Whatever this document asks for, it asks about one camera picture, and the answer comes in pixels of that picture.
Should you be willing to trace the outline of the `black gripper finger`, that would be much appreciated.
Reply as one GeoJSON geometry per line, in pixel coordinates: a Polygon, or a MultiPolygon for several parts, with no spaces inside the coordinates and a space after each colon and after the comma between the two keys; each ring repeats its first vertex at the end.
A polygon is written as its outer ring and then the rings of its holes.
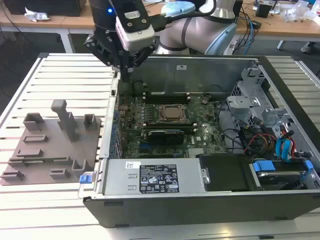
{"type": "Polygon", "coordinates": [[[115,41],[110,37],[99,37],[95,34],[88,35],[84,46],[106,66],[121,72],[122,62],[115,41]]]}
{"type": "Polygon", "coordinates": [[[156,46],[151,44],[138,51],[130,51],[127,55],[126,71],[132,73],[139,67],[154,51],[156,46]]]}

